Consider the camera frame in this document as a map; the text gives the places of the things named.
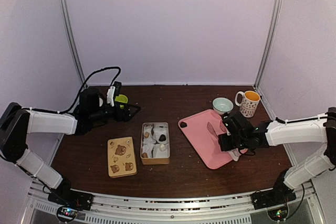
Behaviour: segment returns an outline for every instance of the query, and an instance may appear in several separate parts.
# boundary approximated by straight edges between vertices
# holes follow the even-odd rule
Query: wooden table
[[[100,88],[106,93],[107,88]],[[52,167],[69,178],[74,189],[94,193],[155,198],[220,196],[273,186],[279,173],[290,167],[283,146],[257,149],[255,156],[242,156],[217,170],[205,166],[179,129],[181,118],[212,108],[216,97],[234,100],[237,86],[129,86],[122,87],[129,102],[142,110],[132,121],[114,122],[93,129],[85,136],[65,136]],[[269,117],[260,103],[253,125]],[[167,122],[170,129],[171,159],[168,165],[143,165],[140,160],[141,127],[144,122]],[[110,178],[107,141],[133,137],[138,174]]]

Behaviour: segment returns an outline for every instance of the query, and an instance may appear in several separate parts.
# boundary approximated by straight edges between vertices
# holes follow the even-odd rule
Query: white backdrop
[[[253,84],[274,0],[67,2],[86,76],[119,65],[124,84]]]
[[[261,90],[276,116],[296,119],[336,106],[335,0],[283,0]],[[320,144],[291,145],[300,162]],[[313,180],[327,223],[335,223],[336,173]]]
[[[10,102],[64,110],[79,88],[59,0],[0,0],[0,115]],[[28,145],[46,162],[58,134],[31,134]],[[31,179],[0,159],[0,223],[21,221]]]

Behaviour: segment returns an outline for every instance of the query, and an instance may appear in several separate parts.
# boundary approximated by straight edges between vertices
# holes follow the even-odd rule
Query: patterned mug
[[[240,94],[243,96],[243,100],[241,101],[241,103],[238,102],[238,95]],[[246,118],[251,118],[252,116],[254,116],[259,101],[260,101],[260,95],[254,91],[246,91],[246,92],[239,91],[236,94],[235,98],[236,105],[240,107],[239,111]]]

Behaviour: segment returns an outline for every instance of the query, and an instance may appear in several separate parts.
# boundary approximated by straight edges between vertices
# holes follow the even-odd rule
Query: pink cutting board
[[[207,129],[209,122],[217,135],[225,133],[226,131],[219,127],[221,121],[221,116],[215,111],[206,110],[181,119],[178,123],[181,131],[210,169],[218,169],[233,160],[230,154],[221,151],[218,139]],[[181,122],[185,122],[187,127],[182,128]]]

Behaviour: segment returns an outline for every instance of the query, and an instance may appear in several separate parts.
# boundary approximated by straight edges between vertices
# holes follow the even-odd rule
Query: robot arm
[[[336,108],[329,108],[327,113],[312,118],[293,121],[276,119],[262,122],[257,127],[253,127],[240,112],[235,112],[223,118],[223,123],[229,134],[219,136],[222,151],[247,148],[254,152],[257,148],[279,144],[322,143],[320,149],[305,161],[279,175],[273,190],[268,192],[269,198],[279,199],[278,203],[302,183],[336,166]],[[253,197],[259,202],[255,204],[256,209],[267,207],[266,203],[260,203],[260,195],[267,196],[264,192],[254,193]]]
[[[46,164],[33,153],[26,144],[29,133],[64,133],[67,135],[83,135],[89,132],[97,121],[106,122],[108,118],[116,121],[129,121],[140,107],[115,102],[121,83],[116,82],[109,89],[108,98],[95,88],[83,90],[79,97],[79,105],[73,113],[44,112],[22,108],[12,102],[0,118],[0,150],[4,160],[14,163],[29,175],[41,181],[52,193],[48,200],[66,204],[73,208],[90,210],[92,195],[71,190],[70,181]]]

